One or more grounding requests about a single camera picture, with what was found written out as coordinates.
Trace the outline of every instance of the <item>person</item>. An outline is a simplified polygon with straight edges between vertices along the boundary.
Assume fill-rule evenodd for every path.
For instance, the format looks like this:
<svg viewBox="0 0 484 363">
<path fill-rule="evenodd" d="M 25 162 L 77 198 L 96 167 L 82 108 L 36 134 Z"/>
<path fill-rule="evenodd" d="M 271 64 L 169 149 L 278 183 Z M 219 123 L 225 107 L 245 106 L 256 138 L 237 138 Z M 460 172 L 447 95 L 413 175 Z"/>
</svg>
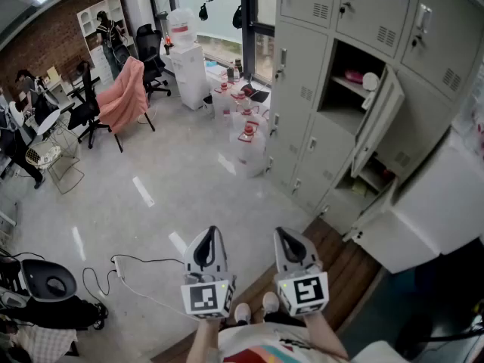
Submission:
<svg viewBox="0 0 484 363">
<path fill-rule="evenodd" d="M 251 324 L 250 307 L 235 309 L 237 325 L 219 332 L 219 319 L 201 320 L 187 363 L 348 361 L 348 353 L 321 312 L 304 315 L 304 322 L 279 311 L 279 299 L 267 292 L 262 299 L 264 323 Z"/>
<path fill-rule="evenodd" d="M 27 97 L 27 105 L 23 111 L 34 109 L 34 120 L 40 126 L 48 115 L 57 109 L 57 106 L 49 104 L 45 96 L 41 94 L 45 90 L 45 84 L 40 78 L 34 77 L 30 71 L 19 70 L 15 82 L 19 81 L 22 83 L 23 91 Z M 42 91 L 38 90 L 36 84 L 42 86 Z"/>
<path fill-rule="evenodd" d="M 109 63 L 113 79 L 116 79 L 119 75 L 119 67 L 113 51 L 116 47 L 123 44 L 123 41 L 121 40 L 123 32 L 114 21 L 107 18 L 106 12 L 104 11 L 99 11 L 96 19 L 101 22 L 96 29 L 98 43 L 103 45 L 103 52 Z"/>
<path fill-rule="evenodd" d="M 25 160 L 25 154 L 27 152 L 27 146 L 25 141 L 22 139 L 20 130 L 17 124 L 11 117 L 8 109 L 8 105 L 5 103 L 0 103 L 0 148 L 4 153 L 11 157 L 12 161 L 23 169 L 34 178 L 36 184 L 35 189 L 38 189 L 45 180 L 42 173 L 31 164 Z"/>
</svg>

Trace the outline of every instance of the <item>white shelf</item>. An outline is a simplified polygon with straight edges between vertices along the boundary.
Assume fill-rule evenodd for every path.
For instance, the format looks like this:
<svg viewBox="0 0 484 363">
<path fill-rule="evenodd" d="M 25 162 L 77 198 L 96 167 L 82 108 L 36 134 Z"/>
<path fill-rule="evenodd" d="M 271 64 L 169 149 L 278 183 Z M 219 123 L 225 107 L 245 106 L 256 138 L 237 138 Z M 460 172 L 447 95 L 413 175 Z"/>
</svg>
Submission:
<svg viewBox="0 0 484 363">
<path fill-rule="evenodd" d="M 345 129 L 351 135 L 356 135 L 365 116 L 355 106 L 348 104 L 324 104 L 319 113 Z"/>
<path fill-rule="evenodd" d="M 351 90 L 353 93 L 356 93 L 362 98 L 366 98 L 370 93 L 363 89 L 363 85 L 351 82 L 343 76 L 332 76 L 331 80 L 339 83 L 341 86 L 346 87 L 347 89 Z"/>
</svg>

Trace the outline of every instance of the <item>pink cloth on chair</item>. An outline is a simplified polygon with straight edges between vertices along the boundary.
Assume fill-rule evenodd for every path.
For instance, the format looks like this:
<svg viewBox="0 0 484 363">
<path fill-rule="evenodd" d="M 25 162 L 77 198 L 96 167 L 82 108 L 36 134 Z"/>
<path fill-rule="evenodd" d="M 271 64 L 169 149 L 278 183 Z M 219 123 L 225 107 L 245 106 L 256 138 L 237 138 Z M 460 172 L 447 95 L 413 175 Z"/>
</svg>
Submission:
<svg viewBox="0 0 484 363">
<path fill-rule="evenodd" d="M 109 125 L 113 133 L 145 114 L 148 109 L 143 86 L 144 65 L 129 57 L 114 84 L 97 96 L 99 119 Z"/>
</svg>

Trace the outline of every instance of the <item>red brick wall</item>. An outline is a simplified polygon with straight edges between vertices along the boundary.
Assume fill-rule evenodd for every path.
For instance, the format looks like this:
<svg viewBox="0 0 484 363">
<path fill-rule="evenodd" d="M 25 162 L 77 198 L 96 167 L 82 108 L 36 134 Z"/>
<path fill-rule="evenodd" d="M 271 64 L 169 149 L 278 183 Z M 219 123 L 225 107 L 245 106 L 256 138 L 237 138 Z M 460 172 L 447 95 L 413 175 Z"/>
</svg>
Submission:
<svg viewBox="0 0 484 363">
<path fill-rule="evenodd" d="M 20 83 L 15 83 L 18 70 L 44 76 L 52 66 L 59 72 L 60 66 L 76 55 L 89 61 L 77 13 L 101 1 L 63 0 L 38 16 L 0 51 L 0 86 L 17 97 L 22 91 Z"/>
</svg>

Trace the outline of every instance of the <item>white power cable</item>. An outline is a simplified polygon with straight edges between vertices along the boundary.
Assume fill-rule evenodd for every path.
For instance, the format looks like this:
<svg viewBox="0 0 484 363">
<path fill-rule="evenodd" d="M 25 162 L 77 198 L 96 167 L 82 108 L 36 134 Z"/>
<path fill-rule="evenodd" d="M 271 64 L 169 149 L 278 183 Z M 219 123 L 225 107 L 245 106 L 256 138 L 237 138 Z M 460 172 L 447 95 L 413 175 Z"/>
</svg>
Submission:
<svg viewBox="0 0 484 363">
<path fill-rule="evenodd" d="M 146 296 L 146 295 L 144 295 L 144 294 L 141 294 L 141 293 L 136 292 L 135 290 L 133 290 L 133 289 L 132 289 L 132 288 L 131 288 L 131 287 L 130 287 L 130 286 L 129 286 L 129 285 L 128 285 L 128 284 L 127 284 L 125 281 L 124 281 L 124 278 L 120 278 L 120 280 L 121 280 L 121 282 L 123 283 L 123 285 L 124 285 L 125 287 L 127 287 L 127 288 L 128 288 L 130 291 L 132 291 L 134 294 L 137 294 L 138 296 L 144 297 L 145 299 L 150 299 L 151 301 L 154 301 L 154 302 L 155 302 L 156 304 L 158 304 L 158 305 L 165 306 L 165 307 L 170 308 L 171 310 L 175 311 L 176 313 L 178 313 L 178 314 L 180 314 L 180 315 L 183 315 L 183 316 L 186 316 L 186 317 L 188 317 L 188 318 L 191 318 L 192 320 L 198 321 L 198 319 L 197 319 L 197 318 L 194 318 L 194 317 L 192 317 L 192 316 L 190 316 L 190 315 L 187 315 L 186 313 L 181 312 L 181 311 L 179 311 L 179 310 L 177 310 L 177 309 L 175 309 L 175 308 L 173 308 L 173 307 L 169 306 L 168 304 L 164 304 L 163 302 L 160 302 L 160 301 L 158 301 L 158 300 L 154 299 L 153 297 L 149 297 L 149 296 Z"/>
</svg>

